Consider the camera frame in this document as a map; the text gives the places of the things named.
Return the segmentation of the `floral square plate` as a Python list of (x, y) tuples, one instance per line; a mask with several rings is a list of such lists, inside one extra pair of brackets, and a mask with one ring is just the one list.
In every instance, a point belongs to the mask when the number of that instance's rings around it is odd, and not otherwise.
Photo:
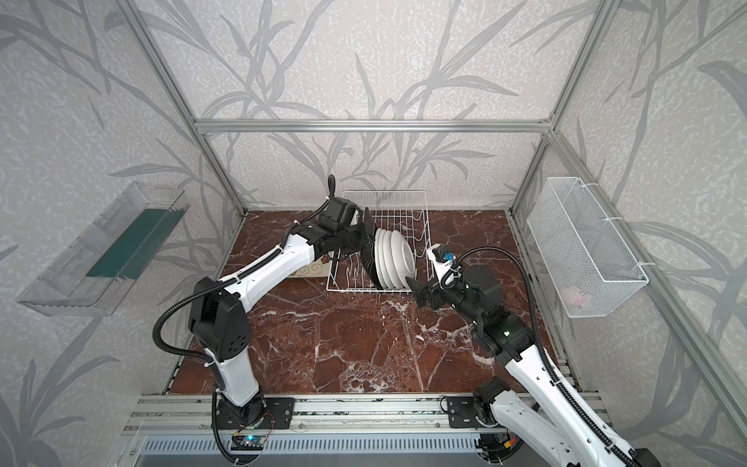
[(330, 274), (332, 267), (331, 262), (323, 262), (322, 260), (314, 261), (313, 263), (299, 268), (291, 274), (293, 278), (325, 278)]
[(377, 227), (377, 224), (373, 219), (374, 218), (371, 214), (371, 210), (369, 210), (369, 208), (366, 208), (364, 210), (363, 224), (365, 228), (367, 244), (360, 252), (360, 256), (364, 270), (365, 272), (367, 272), (369, 278), (371, 278), (373, 287), (375, 287), (375, 289), (377, 290), (382, 290), (383, 287), (381, 285), (381, 281), (379, 280), (377, 263), (375, 262), (375, 235), (377, 234), (379, 227)]

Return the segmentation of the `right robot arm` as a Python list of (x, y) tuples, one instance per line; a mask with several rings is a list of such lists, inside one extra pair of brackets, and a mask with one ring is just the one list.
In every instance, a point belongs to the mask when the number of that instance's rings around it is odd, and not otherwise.
[(538, 411), (499, 379), (474, 393), (476, 411), (487, 424), (519, 436), (552, 466), (657, 466), (649, 450), (635, 448), (595, 414), (560, 375), (533, 331), (504, 307), (503, 287), (483, 266), (469, 267), (446, 286), (408, 280), (418, 305), (449, 305), (473, 324), (473, 339), (508, 371), (539, 405)]

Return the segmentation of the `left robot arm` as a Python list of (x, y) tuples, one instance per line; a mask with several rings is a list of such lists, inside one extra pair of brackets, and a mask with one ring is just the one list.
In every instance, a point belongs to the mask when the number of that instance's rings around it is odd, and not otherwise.
[(206, 363), (231, 405), (244, 410), (260, 400), (260, 383), (248, 356), (252, 337), (248, 311), (288, 276), (328, 253), (371, 254), (376, 231), (371, 210), (330, 197), (319, 213), (294, 223), (279, 245), (258, 260), (219, 281), (200, 280), (190, 331), (204, 348)]

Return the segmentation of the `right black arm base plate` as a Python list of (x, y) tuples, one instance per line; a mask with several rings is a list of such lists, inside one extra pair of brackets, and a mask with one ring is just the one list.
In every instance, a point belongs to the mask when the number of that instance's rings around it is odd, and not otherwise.
[(450, 428), (494, 428), (498, 426), (488, 403), (479, 397), (448, 396), (445, 411)]

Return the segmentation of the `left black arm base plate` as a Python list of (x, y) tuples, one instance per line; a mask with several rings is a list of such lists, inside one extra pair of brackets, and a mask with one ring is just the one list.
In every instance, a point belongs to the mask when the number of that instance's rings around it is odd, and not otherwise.
[(293, 420), (295, 403), (291, 397), (268, 397), (255, 398), (239, 407), (219, 397), (211, 426), (235, 431), (239, 428), (287, 430)]

